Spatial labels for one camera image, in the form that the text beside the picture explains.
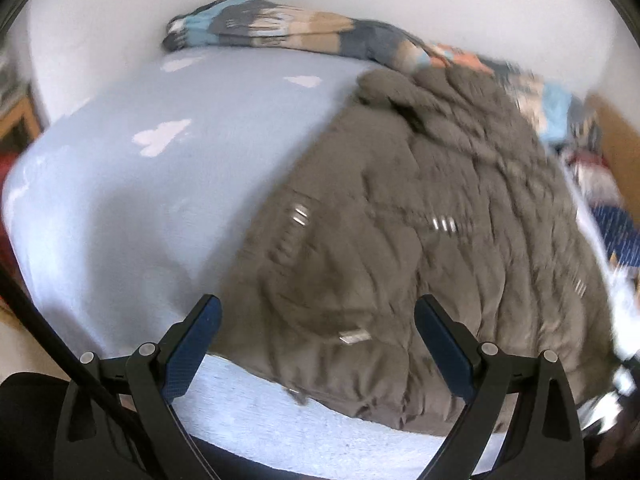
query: quilted fabric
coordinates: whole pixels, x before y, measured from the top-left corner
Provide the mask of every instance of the quilted fabric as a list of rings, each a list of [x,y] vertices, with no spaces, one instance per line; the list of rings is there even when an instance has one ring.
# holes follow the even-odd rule
[[[553,349],[581,402],[606,391],[614,362],[575,218],[559,166],[494,78],[367,73],[255,216],[210,350],[341,413],[446,434],[462,402],[412,319],[431,293],[479,340]]]

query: white wall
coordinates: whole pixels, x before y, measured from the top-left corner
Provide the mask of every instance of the white wall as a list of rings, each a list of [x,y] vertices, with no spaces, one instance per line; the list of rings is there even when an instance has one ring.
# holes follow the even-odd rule
[[[211,0],[31,0],[33,73],[52,120],[161,56],[164,24]],[[274,0],[388,21],[425,40],[515,59],[584,94],[615,34],[608,0]]]
[[[620,17],[596,91],[615,104],[629,124],[640,132],[640,47]]]

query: black clip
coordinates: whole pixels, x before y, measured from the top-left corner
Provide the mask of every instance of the black clip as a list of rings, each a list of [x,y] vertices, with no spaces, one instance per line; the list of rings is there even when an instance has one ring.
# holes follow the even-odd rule
[[[118,394],[132,395],[149,445],[134,442],[71,382],[56,435],[54,477],[218,480],[171,402],[186,393],[221,322],[220,300],[206,295],[158,344],[145,343],[130,356],[107,360],[85,354],[81,362],[118,402]]]
[[[418,480],[584,480],[578,415],[554,352],[527,358],[480,344],[431,295],[417,301],[415,324],[449,389],[466,403]],[[472,476],[511,393],[518,401],[494,468]]]

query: screw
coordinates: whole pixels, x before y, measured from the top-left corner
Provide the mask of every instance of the screw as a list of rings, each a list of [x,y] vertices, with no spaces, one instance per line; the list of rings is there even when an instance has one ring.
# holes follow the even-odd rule
[[[82,354],[80,356],[80,362],[83,365],[87,365],[93,360],[94,360],[94,353],[93,352],[85,352],[84,354]]]
[[[138,353],[143,356],[151,355],[156,351],[156,345],[153,343],[144,343],[140,348],[138,348]]]
[[[496,355],[498,353],[498,347],[489,342],[482,343],[480,349],[482,350],[482,353],[486,355]]]
[[[558,361],[558,354],[556,354],[553,350],[545,350],[542,355],[550,363],[555,363],[556,361]]]

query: wooden furniture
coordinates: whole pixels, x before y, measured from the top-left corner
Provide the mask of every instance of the wooden furniture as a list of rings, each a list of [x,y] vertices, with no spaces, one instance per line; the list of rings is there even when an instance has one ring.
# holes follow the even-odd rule
[[[625,199],[625,209],[640,227],[640,133],[603,97],[592,94],[587,104],[598,114],[602,152]]]
[[[0,140],[16,126],[23,126],[29,140],[35,140],[42,132],[27,85],[18,86],[0,107]]]

